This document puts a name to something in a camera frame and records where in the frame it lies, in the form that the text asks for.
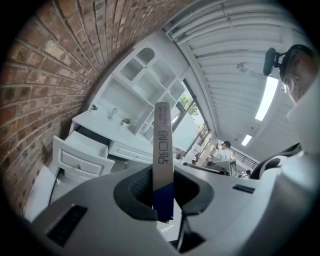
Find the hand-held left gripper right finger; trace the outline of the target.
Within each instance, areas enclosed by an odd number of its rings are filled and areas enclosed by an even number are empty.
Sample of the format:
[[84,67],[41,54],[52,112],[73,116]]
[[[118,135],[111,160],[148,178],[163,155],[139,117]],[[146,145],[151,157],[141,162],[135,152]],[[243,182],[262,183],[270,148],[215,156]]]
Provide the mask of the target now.
[[262,178],[177,166],[192,196],[181,206],[177,250],[188,256],[270,256],[307,222],[320,197],[320,154],[289,158]]

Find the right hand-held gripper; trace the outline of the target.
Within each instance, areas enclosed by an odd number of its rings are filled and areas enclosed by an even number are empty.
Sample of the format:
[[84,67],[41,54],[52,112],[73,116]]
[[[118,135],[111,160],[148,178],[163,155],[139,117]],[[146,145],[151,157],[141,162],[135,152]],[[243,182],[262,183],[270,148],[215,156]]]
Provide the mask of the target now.
[[215,162],[214,167],[217,171],[221,171],[227,176],[237,176],[237,163],[235,159]]

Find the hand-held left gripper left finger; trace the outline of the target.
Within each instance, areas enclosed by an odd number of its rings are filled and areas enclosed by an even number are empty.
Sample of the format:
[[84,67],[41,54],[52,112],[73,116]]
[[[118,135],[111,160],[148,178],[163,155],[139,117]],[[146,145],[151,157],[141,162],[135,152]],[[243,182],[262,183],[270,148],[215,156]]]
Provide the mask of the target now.
[[32,222],[57,256],[181,256],[157,229],[152,167],[90,179]]

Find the small white drawer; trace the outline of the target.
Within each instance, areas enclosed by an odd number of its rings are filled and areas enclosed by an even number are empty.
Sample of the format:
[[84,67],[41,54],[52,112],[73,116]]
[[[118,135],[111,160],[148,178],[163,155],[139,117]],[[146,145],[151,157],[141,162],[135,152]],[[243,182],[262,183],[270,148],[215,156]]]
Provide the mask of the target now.
[[109,147],[78,131],[66,138],[53,137],[52,159],[70,179],[87,181],[112,170],[115,161],[108,158]]

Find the light blue product box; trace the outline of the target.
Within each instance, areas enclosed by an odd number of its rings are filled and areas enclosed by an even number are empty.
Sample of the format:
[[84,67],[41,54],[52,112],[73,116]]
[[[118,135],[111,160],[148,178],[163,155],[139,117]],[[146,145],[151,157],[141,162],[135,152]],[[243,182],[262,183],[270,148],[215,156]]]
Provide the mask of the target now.
[[174,163],[171,108],[157,102],[154,108],[152,202],[160,222],[174,216]]

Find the black railing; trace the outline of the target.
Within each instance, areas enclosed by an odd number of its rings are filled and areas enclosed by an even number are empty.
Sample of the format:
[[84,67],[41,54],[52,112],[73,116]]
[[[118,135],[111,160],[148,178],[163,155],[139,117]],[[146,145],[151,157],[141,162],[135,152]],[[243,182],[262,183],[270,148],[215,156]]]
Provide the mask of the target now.
[[230,155],[233,159],[236,159],[240,164],[245,165],[248,169],[255,169],[259,164],[250,157],[232,148],[230,149]]

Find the person in black shirt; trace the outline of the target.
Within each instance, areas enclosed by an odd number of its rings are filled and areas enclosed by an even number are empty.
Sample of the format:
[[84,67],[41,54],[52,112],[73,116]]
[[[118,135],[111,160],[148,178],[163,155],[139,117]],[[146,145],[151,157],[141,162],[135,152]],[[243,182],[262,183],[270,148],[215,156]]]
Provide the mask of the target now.
[[279,152],[266,160],[263,160],[258,164],[258,166],[253,170],[250,175],[250,179],[260,180],[263,173],[267,170],[280,167],[285,163],[285,161],[290,157],[298,157],[300,152],[302,151],[302,146],[298,142],[289,148]]

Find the glass window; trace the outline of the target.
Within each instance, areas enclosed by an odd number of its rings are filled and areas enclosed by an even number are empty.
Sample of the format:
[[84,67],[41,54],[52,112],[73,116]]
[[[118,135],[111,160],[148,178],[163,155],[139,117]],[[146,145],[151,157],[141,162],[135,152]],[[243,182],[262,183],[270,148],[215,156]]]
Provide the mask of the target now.
[[210,128],[196,96],[185,80],[176,80],[169,94],[175,100],[171,110],[174,157],[182,159],[187,154],[193,156],[203,152],[216,134]]

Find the white desk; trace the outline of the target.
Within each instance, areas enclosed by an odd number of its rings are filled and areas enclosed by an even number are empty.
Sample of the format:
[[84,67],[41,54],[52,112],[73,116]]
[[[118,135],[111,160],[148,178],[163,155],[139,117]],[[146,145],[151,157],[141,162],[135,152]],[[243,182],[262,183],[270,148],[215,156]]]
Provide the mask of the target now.
[[[109,120],[106,115],[98,111],[85,111],[74,117],[68,136],[73,131],[77,131],[108,147],[112,142],[117,142],[149,153],[153,157],[153,146],[146,138],[142,135],[135,135],[124,125],[121,125],[118,118]],[[49,166],[44,166],[41,169],[40,176],[36,179],[31,190],[24,213],[24,217],[30,222],[49,205],[51,193],[60,170],[61,168],[55,165],[53,158]]]

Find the white shelf unit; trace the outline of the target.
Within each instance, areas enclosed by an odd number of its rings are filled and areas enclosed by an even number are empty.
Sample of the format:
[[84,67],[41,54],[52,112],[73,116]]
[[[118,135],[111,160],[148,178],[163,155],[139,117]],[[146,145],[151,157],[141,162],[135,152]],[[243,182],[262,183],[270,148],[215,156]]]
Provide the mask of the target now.
[[[137,56],[149,60],[147,66]],[[170,88],[176,80],[183,81],[189,67],[178,46],[164,32],[155,32],[116,65],[96,94],[94,104],[108,114],[117,109],[117,119],[130,119],[129,130],[152,142],[155,104],[175,106]]]

